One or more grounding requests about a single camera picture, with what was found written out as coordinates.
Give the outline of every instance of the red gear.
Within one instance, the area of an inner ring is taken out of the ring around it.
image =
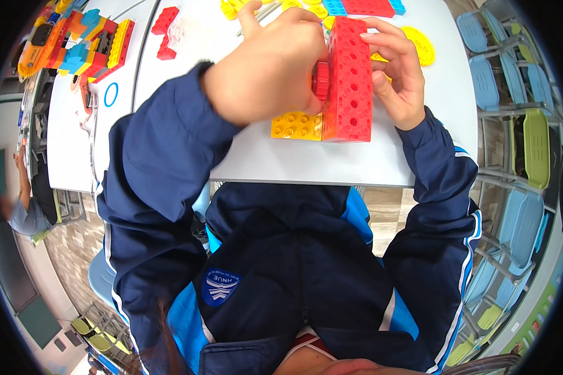
[[[313,73],[313,92],[320,101],[327,99],[330,88],[330,68],[326,62],[318,62]]]

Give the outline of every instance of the tiled floor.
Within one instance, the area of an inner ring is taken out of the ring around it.
[[[445,0],[453,15],[474,9],[470,0]],[[488,122],[486,143],[488,145],[488,164],[502,164],[503,143],[502,126]],[[483,133],[479,130],[478,161],[484,165],[482,152]],[[482,212],[484,219],[494,217],[500,190],[484,187]],[[470,196],[479,201],[480,184],[475,184]],[[373,252],[382,256],[395,234],[405,227],[406,216],[417,204],[413,200],[413,189],[368,187],[364,201],[370,213],[373,231]],[[110,310],[92,291],[88,283],[88,265],[94,255],[102,248],[104,224],[96,214],[89,194],[84,194],[84,206],[88,221],[54,229],[45,239],[46,248],[52,264],[65,291],[77,311],[83,311],[93,301],[102,309]]]

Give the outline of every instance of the navy blue jacket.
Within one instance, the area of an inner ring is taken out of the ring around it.
[[[207,210],[221,243],[207,258],[191,205],[240,131],[200,89],[209,66],[167,81],[110,131],[97,205],[135,347],[165,350],[162,300],[187,373],[270,374],[306,325],[339,359],[439,373],[481,234],[468,194],[476,163],[426,108],[398,130],[419,204],[383,258],[354,189],[233,183]],[[144,372],[169,373],[166,357],[143,357]]]

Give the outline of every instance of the blue logo patch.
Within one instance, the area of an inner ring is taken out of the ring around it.
[[[209,306],[223,304],[242,278],[218,268],[210,268],[202,278],[202,299]]]

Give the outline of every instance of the blue rubber band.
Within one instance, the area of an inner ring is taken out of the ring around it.
[[[109,93],[109,89],[112,85],[114,85],[114,88],[116,88],[117,91],[114,92],[113,101],[110,104],[106,104],[106,95]],[[117,95],[119,95],[119,85],[117,85],[116,82],[113,82],[106,88],[106,92],[104,93],[104,105],[107,106],[107,107],[111,107],[113,105],[114,101],[117,100]]]

